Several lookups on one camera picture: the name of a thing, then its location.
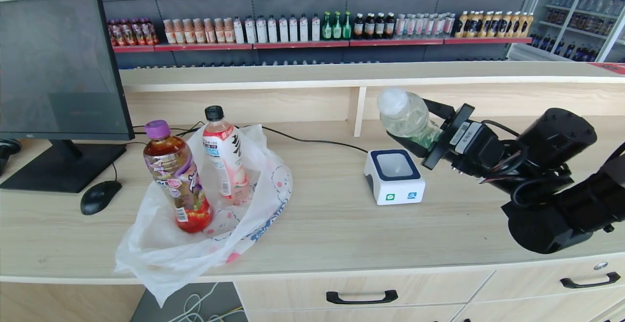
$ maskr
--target plastic bag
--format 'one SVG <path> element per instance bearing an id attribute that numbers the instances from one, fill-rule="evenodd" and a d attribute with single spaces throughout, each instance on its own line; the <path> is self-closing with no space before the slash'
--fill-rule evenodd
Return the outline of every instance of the plastic bag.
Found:
<path id="1" fill-rule="evenodd" d="M 252 197 L 230 206 L 219 195 L 215 170 L 205 159 L 204 129 L 188 144 L 206 197 L 215 209 L 212 223 L 200 233 L 181 231 L 169 199 L 152 182 L 115 255 L 115 271 L 132 271 L 161 307 L 172 293 L 207 269 L 235 260 L 250 248 L 280 215 L 292 193 L 291 170 L 267 148 L 261 126 L 250 126 L 240 129 L 240 134 Z"/>

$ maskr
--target drawer handle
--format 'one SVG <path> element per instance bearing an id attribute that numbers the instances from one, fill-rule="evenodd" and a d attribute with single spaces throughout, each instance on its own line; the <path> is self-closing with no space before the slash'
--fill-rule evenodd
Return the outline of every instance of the drawer handle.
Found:
<path id="1" fill-rule="evenodd" d="M 397 295 L 397 290 L 384 291 L 384 298 L 380 300 L 368 301 L 346 301 L 339 297 L 339 293 L 337 291 L 326 292 L 326 300 L 328 300 L 328 302 L 332 302 L 332 304 L 339 305 L 386 304 L 387 302 L 393 302 L 397 300 L 397 298 L 399 298 L 399 296 Z"/>
<path id="2" fill-rule="evenodd" d="M 613 283 L 616 283 L 616 281 L 619 279 L 621 279 L 621 276 L 619 276 L 618 273 L 610 272 L 607 274 L 607 281 L 605 282 L 593 283 L 593 284 L 577 284 L 571 278 L 563 278 L 560 280 L 560 282 L 565 288 L 580 289 L 580 288 L 592 288 L 594 286 L 613 284 Z"/>

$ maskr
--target computer monitor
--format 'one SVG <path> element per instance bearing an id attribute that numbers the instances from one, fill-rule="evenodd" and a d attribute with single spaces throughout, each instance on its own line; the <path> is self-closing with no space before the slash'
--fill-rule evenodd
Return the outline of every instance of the computer monitor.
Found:
<path id="1" fill-rule="evenodd" d="M 0 3 L 0 138 L 52 147 L 0 189 L 79 193 L 125 151 L 132 123 L 102 0 Z"/>

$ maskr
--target monitor stand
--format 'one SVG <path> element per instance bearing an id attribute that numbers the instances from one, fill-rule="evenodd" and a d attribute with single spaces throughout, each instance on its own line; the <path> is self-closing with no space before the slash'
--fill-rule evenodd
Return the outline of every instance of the monitor stand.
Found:
<path id="1" fill-rule="evenodd" d="M 0 184 L 0 189 L 80 193 L 125 152 L 125 145 L 49 141 L 51 148 Z"/>

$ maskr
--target iced tea bottle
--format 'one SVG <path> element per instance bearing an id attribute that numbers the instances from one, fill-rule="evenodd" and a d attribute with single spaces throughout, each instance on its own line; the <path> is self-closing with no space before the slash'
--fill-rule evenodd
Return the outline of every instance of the iced tea bottle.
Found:
<path id="1" fill-rule="evenodd" d="M 143 150 L 143 157 L 154 181 L 174 206 L 176 224 L 188 233 L 203 230 L 212 222 L 214 213 L 189 146 L 183 139 L 171 135 L 164 120 L 146 124 L 146 134 L 151 141 Z"/>

